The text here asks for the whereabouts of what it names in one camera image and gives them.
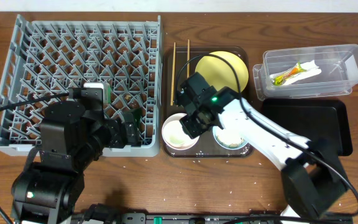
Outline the white pink bowl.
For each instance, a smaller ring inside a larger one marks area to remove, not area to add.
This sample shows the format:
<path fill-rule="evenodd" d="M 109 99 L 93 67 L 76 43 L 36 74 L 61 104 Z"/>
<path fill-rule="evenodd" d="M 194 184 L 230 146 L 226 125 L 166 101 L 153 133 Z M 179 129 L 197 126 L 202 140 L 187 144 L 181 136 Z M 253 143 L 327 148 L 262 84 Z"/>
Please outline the white pink bowl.
<path fill-rule="evenodd" d="M 162 126 L 163 141 L 170 148 L 178 151 L 184 151 L 193 147 L 199 140 L 199 137 L 191 139 L 185 134 L 180 120 L 186 116 L 185 113 L 176 113 L 169 116 Z"/>

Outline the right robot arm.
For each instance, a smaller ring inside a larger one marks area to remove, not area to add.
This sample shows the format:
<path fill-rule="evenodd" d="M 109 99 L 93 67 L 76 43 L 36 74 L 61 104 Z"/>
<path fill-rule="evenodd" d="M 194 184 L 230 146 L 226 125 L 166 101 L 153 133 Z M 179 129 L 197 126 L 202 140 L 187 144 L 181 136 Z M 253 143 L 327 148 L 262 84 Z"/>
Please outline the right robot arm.
<path fill-rule="evenodd" d="M 292 133 L 253 109 L 236 89 L 215 89 L 195 73 L 180 85 L 175 103 L 186 111 L 180 119 L 192 139 L 211 127 L 240 134 L 281 172 L 288 207 L 296 219 L 332 217 L 329 207 L 353 186 L 336 152 L 323 141 Z"/>

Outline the light blue bowl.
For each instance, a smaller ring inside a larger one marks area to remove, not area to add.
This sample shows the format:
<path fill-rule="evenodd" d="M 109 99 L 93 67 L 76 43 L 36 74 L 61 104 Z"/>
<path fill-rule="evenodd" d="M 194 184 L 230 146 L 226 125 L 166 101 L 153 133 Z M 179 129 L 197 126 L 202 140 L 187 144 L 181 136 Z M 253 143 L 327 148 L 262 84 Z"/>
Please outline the light blue bowl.
<path fill-rule="evenodd" d="M 216 142 L 228 150 L 238 150 L 247 145 L 247 141 L 237 132 L 214 126 L 212 129 Z"/>

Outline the white napkin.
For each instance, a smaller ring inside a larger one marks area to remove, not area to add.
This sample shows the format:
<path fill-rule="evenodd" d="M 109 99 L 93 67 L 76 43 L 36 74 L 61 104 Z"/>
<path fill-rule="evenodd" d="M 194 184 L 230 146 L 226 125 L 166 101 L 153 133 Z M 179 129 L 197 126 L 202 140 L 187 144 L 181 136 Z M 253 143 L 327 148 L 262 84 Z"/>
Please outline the white napkin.
<path fill-rule="evenodd" d="M 298 74 L 297 76 L 287 80 L 283 85 L 281 86 L 287 86 L 287 85 L 292 85 L 294 84 L 295 82 L 298 82 L 300 80 L 304 80 L 304 79 L 307 79 L 307 78 L 311 78 L 313 76 L 316 76 L 316 75 L 319 75 L 321 73 L 321 69 L 319 66 L 317 66 L 317 64 L 315 64 L 315 61 L 312 60 L 310 62 L 305 62 L 305 63 L 300 63 L 301 66 L 306 69 L 305 72 L 303 73 L 300 73 Z"/>

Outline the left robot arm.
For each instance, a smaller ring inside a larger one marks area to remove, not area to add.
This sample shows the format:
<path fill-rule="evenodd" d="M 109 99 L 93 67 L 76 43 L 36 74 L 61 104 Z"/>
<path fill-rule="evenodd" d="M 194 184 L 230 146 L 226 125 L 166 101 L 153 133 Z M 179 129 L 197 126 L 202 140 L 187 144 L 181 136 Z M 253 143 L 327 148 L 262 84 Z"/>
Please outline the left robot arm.
<path fill-rule="evenodd" d="M 84 171 L 106 147 L 140 144 L 142 111 L 105 119 L 97 103 L 64 101 L 45 110 L 42 143 L 28 154 L 12 185 L 11 217 L 16 223 L 61 223 L 70 218 L 84 187 Z"/>

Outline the green orange snack wrapper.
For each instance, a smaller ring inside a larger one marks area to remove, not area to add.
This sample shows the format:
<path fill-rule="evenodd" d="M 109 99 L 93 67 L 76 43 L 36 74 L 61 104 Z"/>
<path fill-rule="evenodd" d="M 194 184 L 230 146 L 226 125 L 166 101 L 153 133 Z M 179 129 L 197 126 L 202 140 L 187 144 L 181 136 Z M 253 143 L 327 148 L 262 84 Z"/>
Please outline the green orange snack wrapper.
<path fill-rule="evenodd" d="M 288 70 L 279 73 L 278 75 L 271 75 L 271 81 L 275 86 L 281 86 L 283 85 L 287 80 L 297 76 L 300 73 L 305 72 L 306 69 L 304 69 L 301 64 L 298 62 L 296 65 L 294 65 L 292 68 L 289 68 Z"/>

